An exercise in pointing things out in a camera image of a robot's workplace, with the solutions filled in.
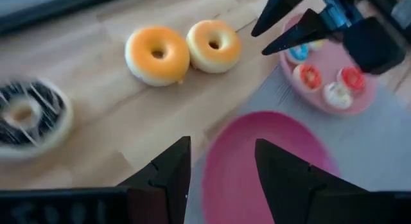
white icing stripe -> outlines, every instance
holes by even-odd
[[[23,85],[23,84],[21,83],[20,86],[21,86],[21,88],[23,89],[24,96],[26,96],[26,97],[28,98],[30,95],[29,95],[28,92],[27,92],[27,87],[26,87],[26,85]]]
[[[40,133],[39,133],[39,128],[36,126],[31,130],[31,134],[33,135],[33,139],[36,140],[40,140]]]
[[[7,105],[9,105],[9,102],[7,101],[7,99],[5,98],[3,93],[1,93],[1,92],[0,92],[0,98],[3,99],[3,101],[6,102]]]
[[[49,117],[49,114],[47,112],[43,112],[43,114],[47,117],[47,119],[49,119],[50,122],[53,122],[53,120],[51,119],[51,117]]]
[[[51,91],[51,95],[53,97],[53,108],[55,108],[57,112],[60,112],[62,108],[60,107],[60,104],[58,103],[57,95],[53,91]]]
[[[27,139],[29,139],[31,141],[31,143],[33,143],[34,146],[38,146],[37,142],[35,139],[33,139],[26,131],[25,129],[20,127],[20,131],[27,137]]]
[[[13,141],[18,141],[18,138],[14,135],[14,132],[9,132],[9,126],[5,125],[6,123],[0,123],[0,135],[6,135],[7,137],[13,139]]]
[[[13,82],[11,82],[10,80],[8,80],[7,85],[9,86],[9,88],[11,88],[11,89],[13,89],[13,90],[16,90],[16,88],[15,88],[15,86],[14,86]]]
[[[51,109],[51,111],[53,111],[55,114],[58,114],[58,112],[53,108],[53,106],[51,106],[46,99],[44,99],[39,92],[37,92],[37,89],[33,86],[33,84],[31,85],[31,88],[33,89],[34,93],[41,99],[41,101],[47,105],[47,107],[49,107]]]

chocolate striped donut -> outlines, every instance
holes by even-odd
[[[69,133],[73,109],[55,86],[39,80],[0,85],[0,159],[35,157]]]

pink plate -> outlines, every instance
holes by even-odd
[[[292,17],[284,26],[283,31],[287,30],[299,21],[302,15]],[[355,115],[364,111],[374,101],[377,89],[377,81],[374,76],[365,76],[365,90],[354,97],[354,103],[346,110],[338,110],[328,106],[322,97],[322,89],[316,92],[304,92],[297,82],[293,79],[292,71],[295,64],[287,61],[285,52],[280,52],[280,62],[284,74],[294,89],[311,104],[317,108],[330,114],[339,115]],[[318,51],[310,51],[310,55],[305,61],[307,64],[312,64],[321,72],[322,84],[331,83],[337,80],[338,71],[343,67],[355,66],[345,49],[340,44],[335,44],[330,41],[325,41],[323,47]]]
[[[239,117],[218,136],[206,159],[202,206],[208,224],[274,223],[254,159],[259,138],[338,175],[321,142],[298,121],[277,112]]]

wooden surface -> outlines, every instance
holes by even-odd
[[[2,37],[0,79],[28,74],[55,82],[72,99],[76,123],[56,150],[2,164],[0,188],[116,185],[183,135],[191,136],[196,160],[279,62],[277,55],[260,52],[279,35],[284,20],[324,6],[321,0],[305,0],[253,38],[251,29],[266,1],[117,0]],[[131,75],[124,44],[135,29],[161,24],[185,36],[202,19],[222,19],[238,31],[244,48],[234,69],[222,75],[190,69],[183,84],[164,88],[148,87]],[[381,77],[406,98],[408,67]]]

mini donut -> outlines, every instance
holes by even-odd
[[[324,40],[317,40],[317,41],[310,42],[308,44],[308,48],[313,51],[318,51],[322,48],[323,45],[324,45]]]
[[[54,85],[35,79],[0,86],[0,159],[27,159],[57,147],[68,136],[73,108]]]
[[[240,59],[241,42],[223,21],[206,20],[188,31],[191,63],[207,73],[224,73]]]
[[[355,67],[341,69],[337,74],[337,80],[353,93],[359,93],[365,89],[365,76]]]
[[[323,96],[326,103],[336,109],[344,110],[353,104],[353,97],[340,82],[332,82],[324,86]]]
[[[321,73],[312,65],[298,65],[293,71],[293,77],[308,92],[315,92],[322,85]]]
[[[307,44],[291,47],[286,50],[287,60],[293,64],[302,64],[308,59],[309,49]]]
[[[189,67],[186,41],[175,31],[153,26],[128,38],[125,58],[131,72],[152,86],[167,86],[183,79]]]

